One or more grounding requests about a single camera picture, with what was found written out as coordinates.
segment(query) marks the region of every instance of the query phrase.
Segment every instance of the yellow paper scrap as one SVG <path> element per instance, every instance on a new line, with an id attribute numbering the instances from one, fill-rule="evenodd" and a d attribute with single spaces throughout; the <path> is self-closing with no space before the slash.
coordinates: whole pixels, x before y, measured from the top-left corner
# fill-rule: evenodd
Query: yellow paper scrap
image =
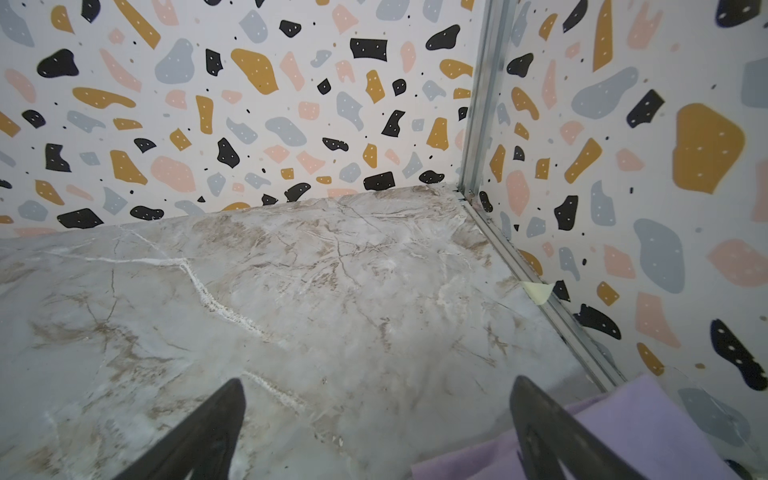
<path id="1" fill-rule="evenodd" d="M 547 283 L 520 282 L 520 284 L 536 305 L 544 305 L 547 303 L 549 296 L 552 294 L 552 289 L 554 288 L 554 284 Z"/>

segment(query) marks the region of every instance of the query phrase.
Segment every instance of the purple cloth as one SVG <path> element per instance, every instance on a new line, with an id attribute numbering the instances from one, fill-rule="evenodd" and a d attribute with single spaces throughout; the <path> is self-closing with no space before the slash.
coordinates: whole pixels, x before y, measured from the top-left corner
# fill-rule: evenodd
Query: purple cloth
<path id="1" fill-rule="evenodd" d="M 648 480 L 739 480 L 653 377 L 565 407 Z M 411 467 L 414 480 L 524 480 L 514 430 Z"/>

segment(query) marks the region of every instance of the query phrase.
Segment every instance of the marble floor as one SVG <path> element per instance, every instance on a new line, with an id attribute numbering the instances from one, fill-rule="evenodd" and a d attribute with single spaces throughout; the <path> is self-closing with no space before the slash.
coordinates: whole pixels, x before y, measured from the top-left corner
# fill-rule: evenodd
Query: marble floor
<path id="1" fill-rule="evenodd" d="M 409 477 L 598 393 L 445 185 L 0 242 L 0 478 L 112 478 L 227 379 L 230 478 Z"/>

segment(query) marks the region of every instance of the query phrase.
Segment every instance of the white marble vein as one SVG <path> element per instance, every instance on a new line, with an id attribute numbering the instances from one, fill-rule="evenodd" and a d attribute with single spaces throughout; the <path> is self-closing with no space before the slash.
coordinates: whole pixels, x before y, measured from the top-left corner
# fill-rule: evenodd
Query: white marble vein
<path id="1" fill-rule="evenodd" d="M 112 478 L 227 379 L 231 478 L 407 478 L 583 369 L 446 186 L 0 242 L 0 478 Z"/>

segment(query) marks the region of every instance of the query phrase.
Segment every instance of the terrazzo wallpaper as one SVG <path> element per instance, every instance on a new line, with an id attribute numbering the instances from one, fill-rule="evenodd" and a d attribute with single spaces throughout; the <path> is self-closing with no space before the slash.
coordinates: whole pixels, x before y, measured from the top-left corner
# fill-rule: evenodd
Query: terrazzo wallpaper
<path id="1" fill-rule="evenodd" d="M 0 237 L 457 181 L 482 0 L 0 0 Z"/>
<path id="2" fill-rule="evenodd" d="M 478 199 L 628 379 L 652 373 L 725 458 L 766 471 L 760 8 L 521 2 Z"/>

